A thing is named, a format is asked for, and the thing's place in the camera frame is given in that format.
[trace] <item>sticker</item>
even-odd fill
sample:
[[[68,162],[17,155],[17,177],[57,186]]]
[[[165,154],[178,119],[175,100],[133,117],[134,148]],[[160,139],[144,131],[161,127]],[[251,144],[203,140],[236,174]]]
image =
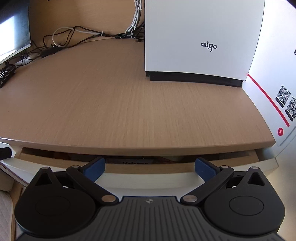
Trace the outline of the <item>sticker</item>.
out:
[[[283,128],[279,128],[278,129],[278,135],[281,137],[284,134],[284,129]]]

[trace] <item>monitor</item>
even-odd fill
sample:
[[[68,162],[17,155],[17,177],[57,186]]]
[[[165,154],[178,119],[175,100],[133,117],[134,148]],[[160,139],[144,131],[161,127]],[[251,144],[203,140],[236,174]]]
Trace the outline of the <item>monitor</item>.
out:
[[[31,46],[29,0],[5,0],[0,6],[0,64]]]

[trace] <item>aigo logo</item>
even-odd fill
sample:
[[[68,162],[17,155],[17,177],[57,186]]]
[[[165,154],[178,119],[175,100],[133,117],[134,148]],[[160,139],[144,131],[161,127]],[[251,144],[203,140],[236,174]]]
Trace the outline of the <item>aigo logo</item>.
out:
[[[213,51],[213,48],[216,49],[217,45],[213,45],[213,44],[209,44],[209,41],[207,41],[207,43],[201,43],[202,47],[206,47],[208,49],[211,49],[210,52]]]

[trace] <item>desk surface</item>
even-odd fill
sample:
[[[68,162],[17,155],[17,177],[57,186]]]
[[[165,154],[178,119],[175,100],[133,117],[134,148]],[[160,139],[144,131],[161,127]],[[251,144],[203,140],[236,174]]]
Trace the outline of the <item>desk surface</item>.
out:
[[[105,39],[20,67],[0,89],[0,141],[102,155],[190,155],[275,143],[241,88],[151,82],[144,43]]]

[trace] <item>keyboard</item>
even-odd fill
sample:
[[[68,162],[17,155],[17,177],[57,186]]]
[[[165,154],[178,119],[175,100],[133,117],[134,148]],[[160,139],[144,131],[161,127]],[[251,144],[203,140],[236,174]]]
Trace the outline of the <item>keyboard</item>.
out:
[[[15,73],[15,66],[5,67],[0,70],[0,88],[13,76]]]

